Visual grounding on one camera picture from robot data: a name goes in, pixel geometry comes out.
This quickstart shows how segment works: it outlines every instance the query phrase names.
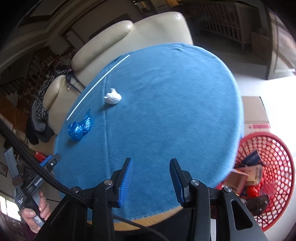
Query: tiled floor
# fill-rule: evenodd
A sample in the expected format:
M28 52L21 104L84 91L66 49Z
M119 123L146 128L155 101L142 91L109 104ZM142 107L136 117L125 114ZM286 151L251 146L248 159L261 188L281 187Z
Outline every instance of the tiled floor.
M240 44L215 34L193 38L197 46L217 55L232 71L242 96L261 96L271 132L287 145L296 161L296 76L265 80L266 64ZM296 222L296 191L280 219L265 234L269 241L282 241Z

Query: metal bolt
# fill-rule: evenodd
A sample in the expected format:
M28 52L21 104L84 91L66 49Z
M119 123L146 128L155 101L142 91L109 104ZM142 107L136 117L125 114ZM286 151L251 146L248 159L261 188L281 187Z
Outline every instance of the metal bolt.
M198 180L192 180L190 182L193 186L198 186L200 184L200 182Z
M71 188L71 190L77 193L77 192L79 192L80 187L73 187L73 188Z
M232 188L228 187L228 186L223 187L223 189L224 189L225 192L231 192L232 191Z
M107 179L107 180L104 181L104 184L105 184L106 186L110 186L112 183L113 183L113 182L112 182L112 180L110 180L110 179Z

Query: crumpled white paper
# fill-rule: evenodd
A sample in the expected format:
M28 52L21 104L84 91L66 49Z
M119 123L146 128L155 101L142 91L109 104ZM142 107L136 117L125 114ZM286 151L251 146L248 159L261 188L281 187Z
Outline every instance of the crumpled white paper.
M117 104L119 101L121 101L122 97L120 94L116 92L115 89L110 89L111 93L107 93L106 96L104 96L105 102L107 104Z

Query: blue tablecloth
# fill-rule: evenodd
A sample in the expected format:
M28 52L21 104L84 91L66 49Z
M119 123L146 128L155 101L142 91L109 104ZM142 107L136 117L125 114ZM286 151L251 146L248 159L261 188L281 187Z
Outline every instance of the blue tablecloth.
M117 105L104 103L110 88L122 95ZM243 132L241 97L230 70L202 48L174 43L124 54L95 77L69 113L81 100L57 137L62 160L55 176L69 188L95 187L131 157L133 177L117 215L137 219L179 206L169 174L172 158L209 187L234 165ZM74 142L67 127L89 108L92 129Z

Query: black and white patterned clothing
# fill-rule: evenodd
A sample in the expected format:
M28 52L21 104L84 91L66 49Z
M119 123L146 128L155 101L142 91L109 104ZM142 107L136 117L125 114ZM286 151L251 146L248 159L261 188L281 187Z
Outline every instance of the black and white patterned clothing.
M55 73L46 81L44 81L43 85L41 86L40 90L37 93L36 97L36 117L37 119L41 121L46 121L48 119L48 110L46 110L43 106L43 98L44 95L50 86L50 84L53 82L53 80L63 74L67 73L67 69L65 70L57 70Z

